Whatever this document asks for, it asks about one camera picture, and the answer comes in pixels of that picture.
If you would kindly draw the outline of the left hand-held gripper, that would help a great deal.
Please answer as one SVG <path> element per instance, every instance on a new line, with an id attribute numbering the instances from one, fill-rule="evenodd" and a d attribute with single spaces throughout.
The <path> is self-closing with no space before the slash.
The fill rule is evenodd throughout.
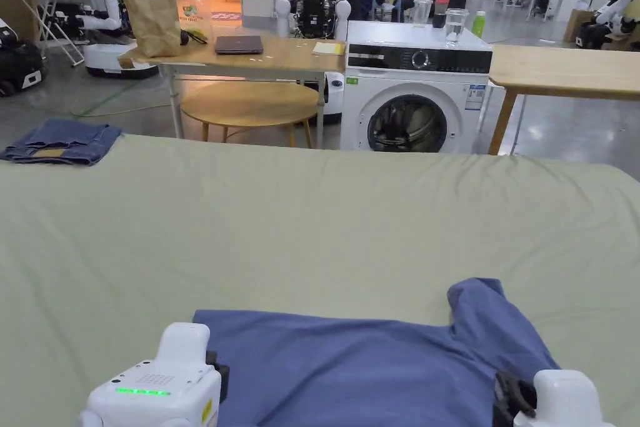
<path id="1" fill-rule="evenodd" d="M 79 426 L 217 426 L 228 396 L 228 366 L 208 349 L 210 329 L 172 323 L 156 357 L 98 386 L 78 415 Z"/>

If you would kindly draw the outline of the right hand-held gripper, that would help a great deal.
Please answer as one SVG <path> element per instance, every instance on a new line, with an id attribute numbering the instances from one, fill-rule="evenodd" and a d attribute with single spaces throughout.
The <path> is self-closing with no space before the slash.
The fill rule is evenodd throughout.
<path id="1" fill-rule="evenodd" d="M 492 415 L 492 426 L 602 425 L 595 385 L 582 372 L 565 369 L 540 370 L 531 383 L 498 372 Z"/>

